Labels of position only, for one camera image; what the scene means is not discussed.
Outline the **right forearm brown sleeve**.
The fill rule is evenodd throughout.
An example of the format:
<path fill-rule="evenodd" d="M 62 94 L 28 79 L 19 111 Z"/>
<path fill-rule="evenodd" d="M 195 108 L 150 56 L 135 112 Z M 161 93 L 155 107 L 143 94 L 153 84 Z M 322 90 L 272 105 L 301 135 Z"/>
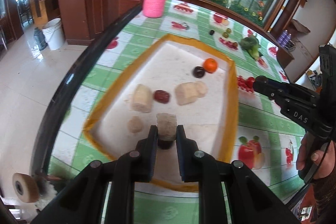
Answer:
<path fill-rule="evenodd" d="M 317 206 L 315 223 L 335 224 L 335 172 L 313 181 L 314 198 Z"/>

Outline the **person's right hand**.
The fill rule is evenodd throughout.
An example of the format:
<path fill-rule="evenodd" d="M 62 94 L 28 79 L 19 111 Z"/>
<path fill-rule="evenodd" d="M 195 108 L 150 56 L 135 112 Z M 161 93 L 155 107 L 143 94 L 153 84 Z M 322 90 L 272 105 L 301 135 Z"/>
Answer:
<path fill-rule="evenodd" d="M 301 140 L 301 145 L 298 150 L 298 157 L 296 161 L 296 169 L 302 170 L 305 167 L 307 158 L 307 140 L 309 133 L 306 133 Z M 329 176 L 335 167 L 335 143 L 332 141 L 326 152 L 316 150 L 310 155 L 310 162 L 318 166 L 318 170 L 314 175 L 314 179 L 318 180 Z"/>

